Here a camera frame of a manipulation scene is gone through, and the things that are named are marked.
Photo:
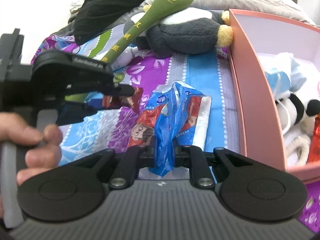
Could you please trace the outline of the person left hand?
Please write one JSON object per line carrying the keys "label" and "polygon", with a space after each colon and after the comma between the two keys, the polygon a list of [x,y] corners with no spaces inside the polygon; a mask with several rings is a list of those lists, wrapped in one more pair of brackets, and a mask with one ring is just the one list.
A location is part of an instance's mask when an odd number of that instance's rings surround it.
{"label": "person left hand", "polygon": [[63,140],[58,126],[49,124],[40,132],[29,126],[16,113],[1,113],[1,142],[13,142],[21,146],[31,146],[25,155],[26,168],[16,175],[17,185],[31,177],[58,167],[61,160],[60,144]]}

